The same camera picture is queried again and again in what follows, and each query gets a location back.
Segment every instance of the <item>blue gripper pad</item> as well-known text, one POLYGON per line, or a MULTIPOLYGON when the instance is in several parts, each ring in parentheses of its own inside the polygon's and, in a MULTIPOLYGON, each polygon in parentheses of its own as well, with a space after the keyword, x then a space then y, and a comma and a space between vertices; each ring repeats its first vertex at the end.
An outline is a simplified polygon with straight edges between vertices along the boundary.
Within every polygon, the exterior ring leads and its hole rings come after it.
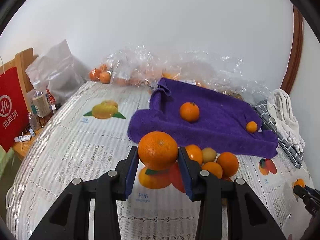
POLYGON ((178 165, 179 165, 184 189, 185 189, 186 194, 189 197, 189 199, 192 200, 193 199, 192 180, 191 180, 191 176, 189 174, 189 169, 187 167, 186 160, 184 159, 184 156, 183 156, 181 149, 179 149, 179 154, 178 154, 178 165))
POLYGON ((127 176, 125 176, 125 198, 128 199, 132 192, 134 179, 136 177, 138 164, 139 164, 139 156, 138 156, 138 148, 132 147, 131 151, 134 151, 132 160, 130 162, 129 170, 127 176))

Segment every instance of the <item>white rope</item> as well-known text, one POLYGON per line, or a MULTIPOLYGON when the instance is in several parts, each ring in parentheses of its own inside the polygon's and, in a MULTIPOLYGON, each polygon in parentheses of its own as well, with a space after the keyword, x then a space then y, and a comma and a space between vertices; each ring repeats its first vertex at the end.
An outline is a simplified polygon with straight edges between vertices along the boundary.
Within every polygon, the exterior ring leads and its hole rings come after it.
POLYGON ((1 55, 0 55, 0 59, 1 59, 1 63, 2 63, 3 73, 5 74, 5 71, 4 71, 4 64, 3 64, 3 61, 2 61, 1 55))

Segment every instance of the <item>purple towel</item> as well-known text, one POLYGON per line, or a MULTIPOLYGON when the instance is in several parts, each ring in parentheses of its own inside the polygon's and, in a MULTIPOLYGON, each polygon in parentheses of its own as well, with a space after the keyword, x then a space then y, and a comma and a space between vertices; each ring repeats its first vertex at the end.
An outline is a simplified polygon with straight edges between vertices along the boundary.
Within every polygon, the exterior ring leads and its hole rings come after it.
POLYGON ((248 133, 246 125, 261 118, 246 102, 213 90, 162 78, 150 98, 150 109, 132 116, 129 138, 138 143, 149 132, 170 134, 179 146, 211 147, 218 153, 255 155, 271 159, 277 155, 277 136, 271 130, 248 133), (200 108, 198 121, 189 123, 180 117, 180 106, 195 102, 200 108))

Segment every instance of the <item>white lace tablecloth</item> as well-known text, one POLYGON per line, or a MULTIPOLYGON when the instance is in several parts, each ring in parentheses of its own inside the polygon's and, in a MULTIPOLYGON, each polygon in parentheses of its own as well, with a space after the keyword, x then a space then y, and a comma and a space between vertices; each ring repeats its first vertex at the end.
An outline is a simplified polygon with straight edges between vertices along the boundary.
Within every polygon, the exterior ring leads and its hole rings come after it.
MULTIPOLYGON (((27 240, 37 224, 73 178, 96 179, 114 169, 136 144, 127 137, 131 116, 148 108, 148 88, 117 87, 98 82, 85 83, 54 115, 36 139, 15 178, 7 206, 7 226, 17 240, 27 240), (126 119, 99 120, 83 115, 102 100, 114 100, 126 119)), ((238 155, 242 177, 268 208, 285 235, 294 238, 305 230, 310 215, 301 199, 292 193, 292 182, 303 178, 313 187, 303 168, 297 170, 281 148, 272 159, 277 173, 262 175, 261 158, 238 155)), ((126 202, 117 201, 122 239, 194 239, 200 203, 192 203, 173 185, 151 190, 136 176, 126 202)), ((93 239, 94 201, 90 206, 89 239, 93 239)), ((222 239, 227 239, 227 211, 223 209, 222 239)))

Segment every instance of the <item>white bottle cap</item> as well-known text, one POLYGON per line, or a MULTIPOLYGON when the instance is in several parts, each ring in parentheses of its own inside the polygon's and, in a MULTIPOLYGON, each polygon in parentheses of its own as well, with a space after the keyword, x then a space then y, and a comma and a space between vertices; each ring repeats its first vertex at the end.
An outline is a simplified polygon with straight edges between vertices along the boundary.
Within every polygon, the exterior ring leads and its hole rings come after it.
POLYGON ((39 90, 42 87, 40 80, 35 81, 32 85, 35 90, 39 90))

